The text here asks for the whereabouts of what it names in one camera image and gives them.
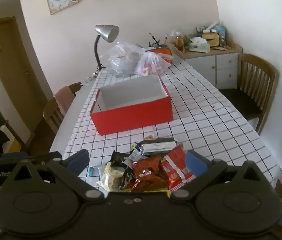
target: door frame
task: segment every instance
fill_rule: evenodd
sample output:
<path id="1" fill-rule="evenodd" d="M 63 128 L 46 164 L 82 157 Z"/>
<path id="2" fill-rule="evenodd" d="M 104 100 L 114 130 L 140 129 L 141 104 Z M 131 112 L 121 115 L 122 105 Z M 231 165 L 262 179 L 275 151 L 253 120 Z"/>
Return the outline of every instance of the door frame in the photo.
<path id="1" fill-rule="evenodd" d="M 28 66 L 29 66 L 29 72 L 31 72 L 31 75 L 29 75 L 28 78 L 30 78 L 30 79 L 32 80 L 32 84 L 35 84 L 36 90 L 37 90 L 37 94 L 38 94 L 38 96 L 41 98 L 40 100 L 43 100 L 43 101 L 45 101 L 45 102 L 48 102 L 48 99 L 46 98 L 46 96 L 45 96 L 45 94 L 44 94 L 44 92 L 43 92 L 43 90 L 42 90 L 42 88 L 41 88 L 41 86 L 40 86 L 40 83 L 39 83 L 39 81 L 38 81 L 38 79 L 37 79 L 37 76 L 35 75 L 35 73 L 34 73 L 34 71 L 33 71 L 32 65 L 31 65 L 31 63 L 30 63 L 30 61 L 29 61 L 29 57 L 28 57 L 28 55 L 27 55 L 26 49 L 25 49 L 25 47 L 24 47 L 24 44 L 23 44 L 23 41 L 22 41 L 22 38 L 21 38 L 21 35 L 20 35 L 20 31 L 19 31 L 19 28 L 18 28 L 18 24 L 17 24 L 16 17 L 15 17 L 15 16 L 12 16 L 12 17 L 0 18 L 0 24 L 4 24 L 4 23 L 12 23 L 13 26 L 14 26 L 14 28 L 17 30 L 16 35 L 18 35 L 19 38 L 20 38 L 20 41 L 21 41 L 22 46 L 23 46 L 23 48 L 24 48 L 24 52 L 25 52 L 27 64 L 28 64 Z M 18 112 L 18 109 L 17 109 L 16 106 L 15 106 L 15 103 L 14 103 L 12 100 L 11 100 L 11 102 L 12 102 L 14 108 L 16 109 L 16 111 Z M 24 124 L 27 126 L 27 128 L 29 129 L 29 131 L 31 132 L 30 138 L 29 138 L 29 140 L 28 140 L 28 142 L 27 142 L 27 143 L 30 143 L 30 141 L 31 141 L 31 140 L 33 139 L 33 137 L 34 137 L 34 130 L 32 130 L 32 128 L 29 127 L 29 124 L 27 124 L 27 122 L 25 122 L 25 120 L 22 118 L 22 116 L 21 116 L 20 114 L 19 114 L 19 116 L 20 116 L 20 118 L 22 119 L 22 121 L 24 122 Z"/>

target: white plastic bag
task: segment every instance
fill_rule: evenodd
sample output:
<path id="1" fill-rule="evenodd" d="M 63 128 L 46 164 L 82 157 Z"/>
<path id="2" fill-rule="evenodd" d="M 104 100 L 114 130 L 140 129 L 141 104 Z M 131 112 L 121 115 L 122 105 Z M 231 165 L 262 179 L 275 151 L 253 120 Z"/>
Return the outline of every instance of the white plastic bag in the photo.
<path id="1" fill-rule="evenodd" d="M 106 191 L 118 191 L 122 183 L 123 174 L 123 171 L 113 169 L 111 167 L 111 162 L 108 162 L 105 166 L 103 176 L 97 184 L 103 187 Z"/>
<path id="2" fill-rule="evenodd" d="M 172 60 L 173 57 L 168 54 L 144 52 L 137 64 L 134 73 L 141 76 L 147 76 L 151 74 L 162 74 L 171 65 L 164 59 Z"/>
<path id="3" fill-rule="evenodd" d="M 137 46 L 127 42 L 118 42 L 107 54 L 111 68 L 119 76 L 129 77 L 133 75 L 142 53 L 142 49 Z"/>

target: paintbrush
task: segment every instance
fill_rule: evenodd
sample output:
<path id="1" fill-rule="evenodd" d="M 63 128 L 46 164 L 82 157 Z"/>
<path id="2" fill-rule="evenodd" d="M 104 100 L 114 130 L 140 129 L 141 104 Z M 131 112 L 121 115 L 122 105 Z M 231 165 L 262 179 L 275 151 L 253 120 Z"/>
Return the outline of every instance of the paintbrush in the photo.
<path id="1" fill-rule="evenodd" d="M 167 38 L 168 38 L 168 34 L 165 35 L 165 41 L 164 41 L 164 45 L 166 44 L 167 42 Z"/>
<path id="2" fill-rule="evenodd" d="M 157 45 L 159 45 L 159 43 L 157 42 L 157 40 L 155 39 L 155 37 L 152 35 L 152 33 L 150 33 L 150 35 L 151 35 L 152 39 L 154 39 L 155 43 L 156 43 Z"/>

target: wooden chair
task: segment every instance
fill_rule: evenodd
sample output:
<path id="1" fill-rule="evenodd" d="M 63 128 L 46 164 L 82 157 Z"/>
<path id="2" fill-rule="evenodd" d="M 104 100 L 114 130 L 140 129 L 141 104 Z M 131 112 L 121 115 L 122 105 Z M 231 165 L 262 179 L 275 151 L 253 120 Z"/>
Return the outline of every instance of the wooden chair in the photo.
<path id="1" fill-rule="evenodd" d="M 75 92 L 78 92 L 81 89 L 81 83 L 74 83 L 69 86 L 71 92 L 75 96 Z M 63 114 L 61 113 L 59 106 L 57 104 L 56 99 L 53 97 L 48 101 L 44 110 L 43 110 L 43 117 L 53 130 L 55 134 L 57 134 L 58 129 L 64 119 Z"/>
<path id="2" fill-rule="evenodd" d="M 82 84 L 81 82 L 78 82 L 78 83 L 74 83 L 74 84 L 69 86 L 69 88 L 70 88 L 71 92 L 74 94 L 74 96 L 75 96 L 75 93 L 78 92 L 81 89 L 81 87 L 82 87 L 81 84 Z"/>
<path id="3" fill-rule="evenodd" d="M 241 54 L 238 58 L 237 89 L 220 90 L 244 118 L 259 118 L 255 129 L 258 134 L 270 110 L 275 76 L 275 68 L 269 62 L 254 55 Z"/>

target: pink cloth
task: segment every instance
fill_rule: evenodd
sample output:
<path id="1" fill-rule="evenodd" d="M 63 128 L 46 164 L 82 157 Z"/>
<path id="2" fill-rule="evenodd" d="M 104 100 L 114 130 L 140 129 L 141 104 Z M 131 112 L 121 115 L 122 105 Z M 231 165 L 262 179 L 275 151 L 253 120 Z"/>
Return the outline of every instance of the pink cloth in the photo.
<path id="1" fill-rule="evenodd" d="M 54 98 L 57 101 L 61 113 L 65 116 L 73 102 L 74 94 L 71 92 L 70 88 L 66 86 L 64 88 L 61 88 L 54 95 Z"/>

